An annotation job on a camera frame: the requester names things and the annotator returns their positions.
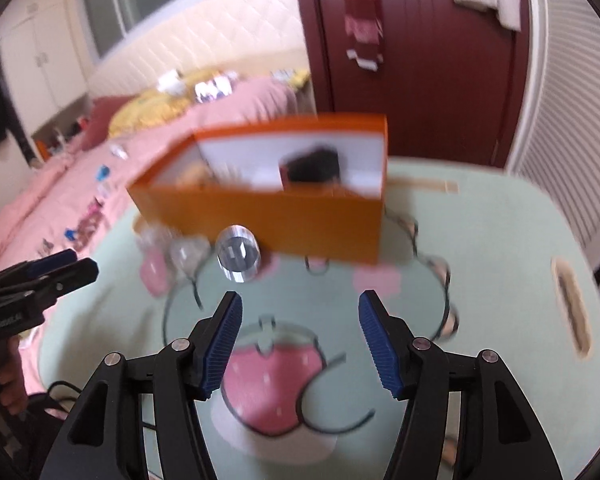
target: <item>blue object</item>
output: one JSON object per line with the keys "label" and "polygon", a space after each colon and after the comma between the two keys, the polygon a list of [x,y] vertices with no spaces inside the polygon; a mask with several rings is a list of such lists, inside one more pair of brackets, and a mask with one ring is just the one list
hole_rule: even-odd
{"label": "blue object", "polygon": [[360,294],[358,300],[358,320],[382,386],[397,398],[404,387],[400,378],[400,361],[366,292]]}
{"label": "blue object", "polygon": [[238,337],[241,324],[242,298],[236,294],[231,305],[224,313],[221,324],[203,357],[203,376],[200,381],[200,389],[206,394],[207,398],[222,383],[222,376],[224,376],[231,352],[234,350],[235,340]]}
{"label": "blue object", "polygon": [[27,276],[29,276],[31,279],[39,278],[40,276],[50,273],[52,270],[74,264],[77,261],[78,255],[75,253],[75,251],[72,249],[67,249],[61,253],[52,254],[51,256],[47,256],[46,258],[42,258],[41,260],[33,262],[29,266]]}
{"label": "blue object", "polygon": [[100,166],[98,168],[98,173],[96,173],[96,180],[98,182],[102,182],[103,180],[106,180],[106,178],[111,174],[111,170],[109,169],[108,166],[105,166],[104,164],[102,166]]}

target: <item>pink strawberry drawing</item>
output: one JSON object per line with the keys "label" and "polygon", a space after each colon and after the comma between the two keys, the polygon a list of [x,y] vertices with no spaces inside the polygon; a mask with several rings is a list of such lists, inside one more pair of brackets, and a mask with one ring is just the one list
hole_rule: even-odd
{"label": "pink strawberry drawing", "polygon": [[265,436],[281,436],[300,425],[296,402],[325,366],[315,334],[263,317],[240,332],[222,380],[222,396],[245,426]]}

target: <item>tabletop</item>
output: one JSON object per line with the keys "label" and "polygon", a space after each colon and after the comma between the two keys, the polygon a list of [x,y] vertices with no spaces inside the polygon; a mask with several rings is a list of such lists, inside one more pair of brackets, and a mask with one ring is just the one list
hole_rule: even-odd
{"label": "tabletop", "polygon": [[[445,351],[496,350],[538,415],[564,478],[575,478],[600,446],[600,298],[563,216],[531,184],[491,171],[392,159],[388,176],[457,186],[388,187],[391,215],[417,220],[417,258],[407,233],[386,218],[375,267],[310,259],[307,268],[304,258],[274,254],[258,279],[235,284],[211,259],[198,282],[202,310],[190,284],[176,286],[169,341],[189,335],[226,290],[243,298],[222,389],[198,404],[218,478],[381,478],[405,403],[382,389],[358,325],[358,295],[367,288],[415,335],[436,338],[451,311],[458,330],[437,341]],[[110,351],[133,358],[162,348],[165,298],[152,298],[139,279],[135,214],[131,208],[95,251],[98,281],[64,298],[49,320],[39,362],[45,384],[83,386]],[[586,356],[558,298],[556,258],[573,269],[584,300]],[[143,412],[151,422],[150,399]],[[456,399],[450,433],[457,412]],[[145,433],[149,469],[160,475],[155,435]],[[450,477],[441,468],[439,478]]]}

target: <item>pink pillow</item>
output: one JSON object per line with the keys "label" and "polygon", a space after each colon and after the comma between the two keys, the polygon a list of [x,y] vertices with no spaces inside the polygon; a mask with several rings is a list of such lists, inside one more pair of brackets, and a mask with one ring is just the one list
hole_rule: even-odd
{"label": "pink pillow", "polygon": [[89,126],[82,138],[82,149],[85,152],[107,140],[111,119],[120,108],[135,97],[134,95],[120,95],[94,99]]}

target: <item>pink bed sheet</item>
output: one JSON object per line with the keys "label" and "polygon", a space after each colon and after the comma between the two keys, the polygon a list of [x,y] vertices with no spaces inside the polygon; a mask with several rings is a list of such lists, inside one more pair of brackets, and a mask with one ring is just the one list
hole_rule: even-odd
{"label": "pink bed sheet", "polygon": [[[126,185],[174,142],[198,128],[272,120],[297,111],[296,97],[291,88],[270,78],[253,78],[239,82],[232,95],[216,102],[195,105],[184,116],[165,126],[143,130],[128,139],[107,141],[91,151],[78,153],[71,167],[46,190],[46,196],[20,219],[14,234],[5,238],[9,244],[0,255],[0,270],[23,260],[38,258],[43,238],[54,243],[55,250],[69,247],[64,231],[77,226],[96,195],[95,175],[101,165],[106,164],[111,170],[109,183],[113,192],[103,208],[105,221],[81,256],[93,253],[130,205]],[[128,160],[111,153],[112,142],[125,147]],[[57,307],[46,311],[47,319]],[[44,328],[45,325],[40,326],[30,346],[20,351],[25,386],[30,394],[44,389],[38,375],[38,353]]]}
{"label": "pink bed sheet", "polygon": [[27,216],[36,208],[56,184],[56,182],[72,167],[74,155],[62,154],[54,157],[32,179],[29,187],[0,212],[0,256],[18,233]]}

